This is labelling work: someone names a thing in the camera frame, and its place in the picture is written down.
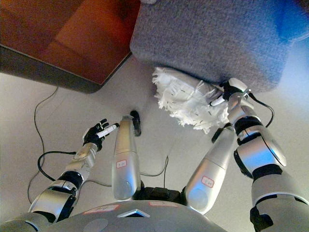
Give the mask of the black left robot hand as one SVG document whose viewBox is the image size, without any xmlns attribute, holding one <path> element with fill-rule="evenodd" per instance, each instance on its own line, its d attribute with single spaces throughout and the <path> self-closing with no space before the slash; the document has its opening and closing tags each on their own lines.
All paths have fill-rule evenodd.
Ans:
<svg viewBox="0 0 309 232">
<path fill-rule="evenodd" d="M 96 125 L 86 130 L 83 135 L 83 145 L 93 143 L 97 146 L 97 151 L 102 149 L 102 143 L 105 138 L 114 130 L 119 128 L 119 123 L 109 125 L 107 119 L 99 121 Z"/>
</svg>

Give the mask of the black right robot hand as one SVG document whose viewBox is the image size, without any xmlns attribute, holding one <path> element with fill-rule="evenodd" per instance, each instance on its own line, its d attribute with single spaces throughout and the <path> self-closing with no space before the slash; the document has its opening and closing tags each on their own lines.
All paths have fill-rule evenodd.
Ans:
<svg viewBox="0 0 309 232">
<path fill-rule="evenodd" d="M 242 93 L 247 94 L 251 91 L 250 88 L 242 81 L 236 78 L 230 78 L 228 81 L 220 84 L 220 87 L 223 88 L 223 93 L 215 100 L 210 102 L 210 106 L 217 106 L 224 101 L 229 100 L 232 94 L 234 93 Z"/>
</svg>

